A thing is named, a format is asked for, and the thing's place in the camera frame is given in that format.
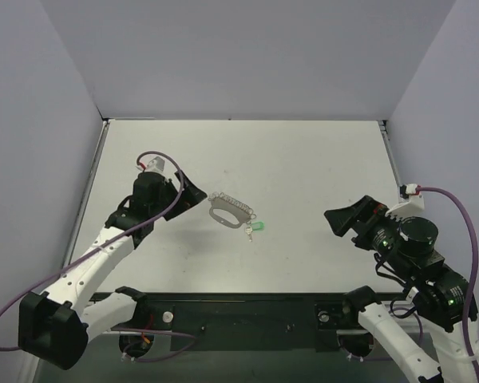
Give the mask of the metal key holder plate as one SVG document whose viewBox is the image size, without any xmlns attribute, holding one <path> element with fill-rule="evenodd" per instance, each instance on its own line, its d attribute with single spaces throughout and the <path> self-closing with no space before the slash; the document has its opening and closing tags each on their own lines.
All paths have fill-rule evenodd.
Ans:
<svg viewBox="0 0 479 383">
<path fill-rule="evenodd" d="M 226 193 L 214 192 L 208 197 L 208 201 L 210 202 L 208 214 L 217 223 L 225 227 L 238 229 L 256 218 L 256 214 L 251 207 Z M 232 222 L 222 217 L 218 214 L 218 211 L 227 212 L 236 221 Z"/>
</svg>

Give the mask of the green key tag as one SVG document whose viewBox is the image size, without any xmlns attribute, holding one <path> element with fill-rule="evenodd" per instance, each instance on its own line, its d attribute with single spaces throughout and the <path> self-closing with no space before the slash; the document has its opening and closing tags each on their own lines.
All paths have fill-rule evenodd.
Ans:
<svg viewBox="0 0 479 383">
<path fill-rule="evenodd" d="M 264 229 L 264 223 L 262 221 L 251 223 L 251 229 L 253 231 L 262 231 Z"/>
</svg>

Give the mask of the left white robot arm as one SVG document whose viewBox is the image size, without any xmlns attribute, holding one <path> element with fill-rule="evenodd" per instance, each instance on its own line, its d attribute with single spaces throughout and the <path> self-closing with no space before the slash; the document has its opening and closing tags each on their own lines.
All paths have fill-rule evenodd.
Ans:
<svg viewBox="0 0 479 383">
<path fill-rule="evenodd" d="M 142 172 L 107 218 L 86 255 L 40 294 L 29 292 L 19 306 L 18 345 L 60 369 L 72 368 L 87 345 L 118 325 L 152 325 L 146 294 L 121 286 L 95 305 L 90 299 L 115 267 L 153 232 L 156 219 L 176 218 L 207 199 L 182 171 L 180 186 L 158 171 Z"/>
</svg>

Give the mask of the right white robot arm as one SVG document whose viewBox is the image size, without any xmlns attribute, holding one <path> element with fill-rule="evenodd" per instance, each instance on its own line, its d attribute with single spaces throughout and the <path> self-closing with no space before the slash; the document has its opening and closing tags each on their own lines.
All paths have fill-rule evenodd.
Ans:
<svg viewBox="0 0 479 383">
<path fill-rule="evenodd" d="M 377 275 L 402 287 L 408 308 L 385 305 L 362 286 L 345 295 L 342 320 L 359 326 L 389 354 L 410 382 L 479 382 L 478 308 L 470 282 L 451 269 L 435 248 L 439 234 L 416 216 L 418 194 L 388 208 L 366 195 L 327 210 L 332 232 L 355 233 L 353 244 L 374 254 Z"/>
</svg>

